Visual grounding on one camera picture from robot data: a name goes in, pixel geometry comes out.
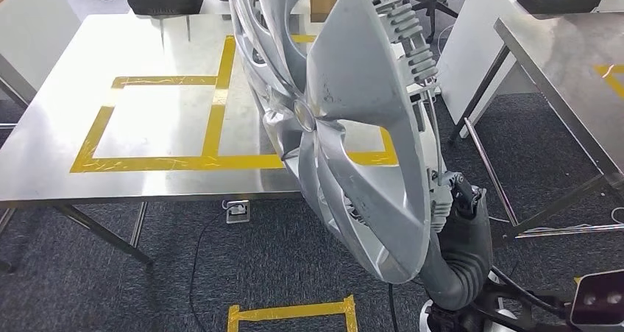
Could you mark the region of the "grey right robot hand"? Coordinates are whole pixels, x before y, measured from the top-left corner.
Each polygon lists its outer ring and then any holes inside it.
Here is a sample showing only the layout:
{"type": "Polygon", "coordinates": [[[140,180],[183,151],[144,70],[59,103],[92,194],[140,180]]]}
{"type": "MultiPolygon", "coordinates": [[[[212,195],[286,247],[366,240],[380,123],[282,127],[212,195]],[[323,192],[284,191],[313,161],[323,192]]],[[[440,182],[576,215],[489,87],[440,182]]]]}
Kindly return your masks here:
{"type": "Polygon", "coordinates": [[[492,257],[486,189],[472,185],[460,172],[448,173],[447,177],[453,201],[447,223],[438,234],[443,254],[492,257]]]}

